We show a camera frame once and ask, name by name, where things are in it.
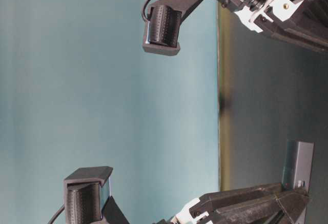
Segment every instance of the teal wall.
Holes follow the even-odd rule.
[[[114,167],[131,223],[218,189],[216,3],[173,58],[143,53],[142,3],[0,0],[1,224],[48,222],[78,167]]]

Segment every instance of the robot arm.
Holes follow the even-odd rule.
[[[203,0],[158,0],[148,7],[143,49],[176,55],[179,28]],[[328,51],[328,0],[218,0],[250,30],[318,52]]]
[[[209,193],[185,205],[170,223],[296,223],[308,202],[305,189],[283,191],[282,184]]]

